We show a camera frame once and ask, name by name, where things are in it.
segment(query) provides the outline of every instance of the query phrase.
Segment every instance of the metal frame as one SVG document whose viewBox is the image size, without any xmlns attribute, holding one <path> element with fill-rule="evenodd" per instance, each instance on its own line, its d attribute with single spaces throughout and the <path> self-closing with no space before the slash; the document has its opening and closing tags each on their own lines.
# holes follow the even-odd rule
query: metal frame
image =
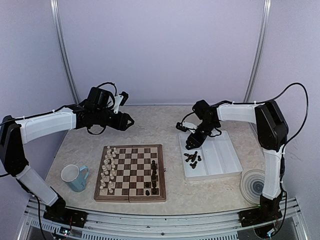
<svg viewBox="0 0 320 240">
<path fill-rule="evenodd" d="M 244 100 L 243 100 L 243 102 L 245 103 L 249 102 L 252 92 L 254 90 L 257 73 L 260 65 L 260 59 L 263 53 L 263 47 L 264 47 L 266 33 L 267 33 L 270 10 L 271 10 L 271 0 L 264 0 L 264 8 L 263 8 L 263 14 L 262 14 L 258 45 L 257 45 L 255 56 L 254 56 L 254 62 L 253 62 L 253 66 L 250 74 L 250 80 L 249 80 L 248 87 L 246 89 Z"/>
<path fill-rule="evenodd" d="M 280 208 L 284 212 L 285 201 L 281 201 Z M 42 203 L 41 215 L 45 210 Z M 73 227 L 72 238 L 85 240 L 203 240 L 203 239 L 238 239 L 238 232 L 253 228 L 241 227 L 239 210 L 191 214 L 191 215 L 134 215 L 107 213 L 93 210 L 85 210 L 88 213 L 84 228 Z M 302 218 L 298 202 L 295 198 L 287 201 L 286 218 L 293 217 L 299 240 L 308 240 L 305 222 Z M 41 219 L 44 231 L 53 233 L 60 227 L 68 227 L 63 224 Z M 30 199 L 26 207 L 24 217 L 21 220 L 21 230 L 18 240 L 25 240 L 30 226 L 39 228 L 38 203 Z"/>
<path fill-rule="evenodd" d="M 51 11 L 52 11 L 52 17 L 53 17 L 53 22 L 55 25 L 55 30 L 56 30 L 56 36 L 58 39 L 59 43 L 59 48 L 60 48 L 60 53 L 62 57 L 62 62 L 65 70 L 65 74 L 67 77 L 67 82 L 71 91 L 71 95 L 73 98 L 73 101 L 75 104 L 79 104 L 79 95 L 77 92 L 77 88 L 72 76 L 69 60 L 68 60 L 68 55 L 66 51 L 66 46 L 65 46 L 65 41 L 64 41 L 64 35 L 62 31 L 62 26 L 61 26 L 61 20 L 60 20 L 60 14 L 59 14 L 59 6 L 58 6 L 58 0 L 50 0 L 51 3 Z"/>
</svg>

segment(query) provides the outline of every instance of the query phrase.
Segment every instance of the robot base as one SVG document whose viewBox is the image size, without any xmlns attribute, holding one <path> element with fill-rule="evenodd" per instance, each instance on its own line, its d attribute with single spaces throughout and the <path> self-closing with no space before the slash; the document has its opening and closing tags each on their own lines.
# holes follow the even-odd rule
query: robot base
<svg viewBox="0 0 320 240">
<path fill-rule="evenodd" d="M 88 215 L 85 211 L 66 208 L 65 213 L 68 218 L 62 219 L 61 217 L 52 216 L 47 212 L 44 212 L 43 218 L 68 226 L 70 225 L 70 220 L 72 219 L 72 227 L 84 228 Z"/>
<path fill-rule="evenodd" d="M 239 218 L 241 221 L 241 226 L 245 228 L 253 225 L 271 222 L 276 220 L 277 218 L 280 219 L 282 218 L 282 213 L 281 211 L 277 211 L 274 215 L 268 216 L 266 219 L 261 220 L 261 208 L 258 207 L 239 212 Z"/>
</svg>

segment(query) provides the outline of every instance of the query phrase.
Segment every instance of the mug handle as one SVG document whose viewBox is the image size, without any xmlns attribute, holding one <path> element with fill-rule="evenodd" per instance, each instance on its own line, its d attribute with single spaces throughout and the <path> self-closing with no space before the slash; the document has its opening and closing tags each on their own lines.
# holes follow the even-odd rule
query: mug handle
<svg viewBox="0 0 320 240">
<path fill-rule="evenodd" d="M 79 168 L 79 170 L 80 170 L 80 172 L 82 173 L 82 171 L 83 170 L 85 170 L 86 169 L 86 174 L 84 175 L 84 180 L 86 180 L 87 179 L 87 177 L 89 176 L 89 168 L 86 166 L 86 165 L 84 165 L 84 166 L 82 166 L 82 167 L 80 167 Z"/>
</svg>

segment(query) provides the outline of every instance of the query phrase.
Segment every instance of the mug rim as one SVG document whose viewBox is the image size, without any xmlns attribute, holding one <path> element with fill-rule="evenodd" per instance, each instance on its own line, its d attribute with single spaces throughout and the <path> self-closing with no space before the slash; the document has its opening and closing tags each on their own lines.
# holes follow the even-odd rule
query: mug rim
<svg viewBox="0 0 320 240">
<path fill-rule="evenodd" d="M 67 167 L 69 167 L 69 166 L 75 166 L 76 169 L 78 170 L 78 173 L 77 173 L 77 175 L 76 175 L 76 177 L 75 177 L 74 179 L 72 179 L 72 180 L 70 180 L 70 181 L 66 181 L 66 180 L 64 180 L 63 177 L 62 177 L 62 173 L 63 173 L 63 171 L 65 170 L 65 168 L 67 168 Z M 70 183 L 70 182 L 72 182 L 72 181 L 74 181 L 74 180 L 77 179 L 77 177 L 79 176 L 79 172 L 80 172 L 80 170 L 79 170 L 79 167 L 78 167 L 77 165 L 69 164 L 69 165 L 65 166 L 65 167 L 62 169 L 61 174 L 60 174 L 60 177 L 61 177 L 62 181 L 66 182 L 66 183 Z"/>
</svg>

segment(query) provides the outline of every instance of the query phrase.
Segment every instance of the wooden chessboard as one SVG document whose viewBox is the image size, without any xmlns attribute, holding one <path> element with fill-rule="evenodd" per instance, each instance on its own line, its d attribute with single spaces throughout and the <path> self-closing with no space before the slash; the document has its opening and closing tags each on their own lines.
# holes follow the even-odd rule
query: wooden chessboard
<svg viewBox="0 0 320 240">
<path fill-rule="evenodd" d="M 103 148 L 102 157 L 99 165 L 98 176 L 94 191 L 94 199 L 97 202 L 124 202 L 124 203 L 151 203 L 166 201 L 166 183 L 164 172 L 164 161 L 162 145 L 119 145 L 110 146 L 116 148 L 115 155 L 115 175 L 110 179 L 111 165 L 107 170 L 104 191 L 100 189 L 102 166 L 105 164 L 107 146 Z M 152 192 L 152 161 L 156 165 L 156 191 Z M 113 182 L 111 187 L 113 192 L 108 191 L 109 181 Z"/>
</svg>

